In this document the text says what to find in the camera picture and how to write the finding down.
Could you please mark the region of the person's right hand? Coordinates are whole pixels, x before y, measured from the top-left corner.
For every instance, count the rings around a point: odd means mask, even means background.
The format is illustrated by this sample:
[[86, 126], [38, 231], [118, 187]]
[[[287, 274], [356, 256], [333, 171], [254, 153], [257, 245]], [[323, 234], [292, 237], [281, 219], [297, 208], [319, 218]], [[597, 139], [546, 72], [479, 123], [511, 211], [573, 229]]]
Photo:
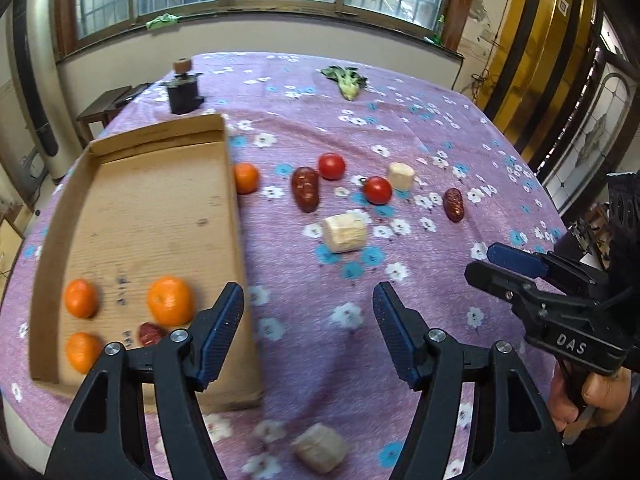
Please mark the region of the person's right hand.
[[[582, 398], [585, 404], [596, 408], [587, 424], [588, 428], [611, 425], [620, 417], [630, 399], [631, 378], [631, 371], [625, 367], [613, 376], [591, 373], [587, 377], [582, 385]], [[578, 419], [578, 407], [566, 394], [565, 379], [559, 364], [555, 365], [547, 404], [558, 431], [564, 431]]]

